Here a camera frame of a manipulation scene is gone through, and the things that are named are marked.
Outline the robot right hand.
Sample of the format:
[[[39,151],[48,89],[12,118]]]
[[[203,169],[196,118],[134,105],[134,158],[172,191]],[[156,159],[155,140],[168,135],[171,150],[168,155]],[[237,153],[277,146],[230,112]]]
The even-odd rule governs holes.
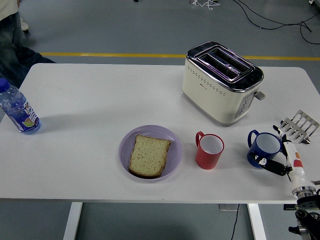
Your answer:
[[[315,184],[307,180],[302,161],[295,145],[279,127],[273,126],[279,136],[252,130],[247,137],[248,162],[255,168],[274,174],[287,175],[292,194],[297,198],[315,194]]]

